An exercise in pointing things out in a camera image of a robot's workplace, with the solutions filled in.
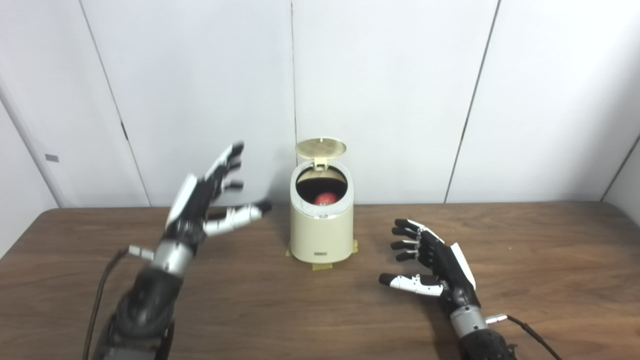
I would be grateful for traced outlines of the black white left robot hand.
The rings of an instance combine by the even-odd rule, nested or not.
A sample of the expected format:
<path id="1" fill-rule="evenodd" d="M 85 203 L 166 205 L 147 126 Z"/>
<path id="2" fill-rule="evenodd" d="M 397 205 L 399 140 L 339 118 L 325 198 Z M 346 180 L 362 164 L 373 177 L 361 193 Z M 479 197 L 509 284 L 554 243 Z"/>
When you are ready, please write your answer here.
<path id="1" fill-rule="evenodd" d="M 211 205 L 222 194 L 243 189 L 241 180 L 227 180 L 227 176 L 242 166 L 244 147 L 244 141 L 237 141 L 222 152 L 204 175 L 187 175 L 167 215 L 165 239 L 200 244 L 258 221 L 272 210 L 272 203 L 263 199 L 229 206 L 224 212 L 210 215 Z"/>

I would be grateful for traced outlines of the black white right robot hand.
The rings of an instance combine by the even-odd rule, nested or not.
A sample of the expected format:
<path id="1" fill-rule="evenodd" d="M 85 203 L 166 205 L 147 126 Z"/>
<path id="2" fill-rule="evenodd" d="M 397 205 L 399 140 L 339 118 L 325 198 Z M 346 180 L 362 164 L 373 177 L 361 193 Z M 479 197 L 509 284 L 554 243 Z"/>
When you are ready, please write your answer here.
<path id="1" fill-rule="evenodd" d="M 395 219 L 391 232 L 406 237 L 391 244 L 391 249 L 402 250 L 395 256 L 397 262 L 416 260 L 430 271 L 430 275 L 382 273 L 378 278 L 382 285 L 437 297 L 448 315 L 460 308 L 482 307 L 475 278 L 458 243 L 446 244 L 426 225 L 411 219 Z"/>

